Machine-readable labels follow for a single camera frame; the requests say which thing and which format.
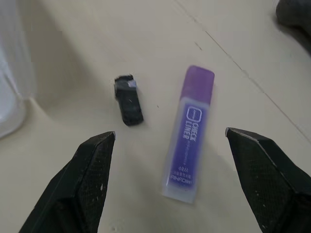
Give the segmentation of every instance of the dark object in corner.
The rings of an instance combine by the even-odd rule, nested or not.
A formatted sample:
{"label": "dark object in corner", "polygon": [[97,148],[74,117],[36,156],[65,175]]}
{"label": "dark object in corner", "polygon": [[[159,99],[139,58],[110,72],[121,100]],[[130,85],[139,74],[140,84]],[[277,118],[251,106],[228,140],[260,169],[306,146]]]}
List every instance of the dark object in corner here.
{"label": "dark object in corner", "polygon": [[269,138],[227,128],[242,189],[263,233],[311,232],[311,178]]}
{"label": "dark object in corner", "polygon": [[19,233],[96,233],[114,141],[114,132],[107,132],[82,143],[50,181]]}
{"label": "dark object in corner", "polygon": [[123,122],[127,126],[144,121],[137,95],[137,85],[132,75],[115,79],[115,94],[119,102]]}
{"label": "dark object in corner", "polygon": [[311,0],[280,0],[276,16],[284,26],[297,26],[311,36]]}

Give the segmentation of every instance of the purple highlighter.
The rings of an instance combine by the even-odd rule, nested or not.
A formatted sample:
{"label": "purple highlighter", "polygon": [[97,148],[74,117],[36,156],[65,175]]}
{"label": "purple highlighter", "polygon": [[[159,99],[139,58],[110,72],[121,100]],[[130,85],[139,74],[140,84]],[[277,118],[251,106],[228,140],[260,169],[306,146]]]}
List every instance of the purple highlighter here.
{"label": "purple highlighter", "polygon": [[163,180],[166,197],[194,201],[214,77],[213,72],[196,66],[187,71],[167,156]]}

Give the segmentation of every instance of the purple cap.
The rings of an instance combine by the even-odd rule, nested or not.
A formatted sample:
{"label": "purple cap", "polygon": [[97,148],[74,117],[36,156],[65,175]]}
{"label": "purple cap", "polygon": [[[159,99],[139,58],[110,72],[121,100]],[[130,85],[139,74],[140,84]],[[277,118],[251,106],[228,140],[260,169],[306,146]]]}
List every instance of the purple cap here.
{"label": "purple cap", "polygon": [[188,97],[210,104],[215,74],[201,67],[190,66],[187,70],[181,97]]}

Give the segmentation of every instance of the plastic container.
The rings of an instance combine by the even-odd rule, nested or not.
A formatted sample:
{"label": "plastic container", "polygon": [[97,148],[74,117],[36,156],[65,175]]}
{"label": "plastic container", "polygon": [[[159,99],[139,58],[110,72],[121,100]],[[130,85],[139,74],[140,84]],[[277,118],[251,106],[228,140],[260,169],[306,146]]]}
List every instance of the plastic container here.
{"label": "plastic container", "polygon": [[24,101],[35,95],[35,74],[15,0],[0,1],[0,138],[25,118]]}
{"label": "plastic container", "polygon": [[187,71],[162,184],[166,197],[188,203],[195,199],[214,76],[196,66]]}

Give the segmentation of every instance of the white tile floor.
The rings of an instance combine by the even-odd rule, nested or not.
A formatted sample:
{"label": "white tile floor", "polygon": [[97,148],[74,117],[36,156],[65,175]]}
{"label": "white tile floor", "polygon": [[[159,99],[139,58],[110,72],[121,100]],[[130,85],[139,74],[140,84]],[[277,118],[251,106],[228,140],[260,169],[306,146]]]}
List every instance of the white tile floor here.
{"label": "white tile floor", "polygon": [[[99,232],[252,232],[225,128],[274,139],[311,175],[311,57],[274,23],[276,1],[32,0],[22,18],[38,97],[0,141],[0,225],[17,232],[51,177],[92,135],[115,130]],[[160,194],[186,69],[216,74],[194,205]],[[145,123],[127,128],[115,77],[132,73]]]}

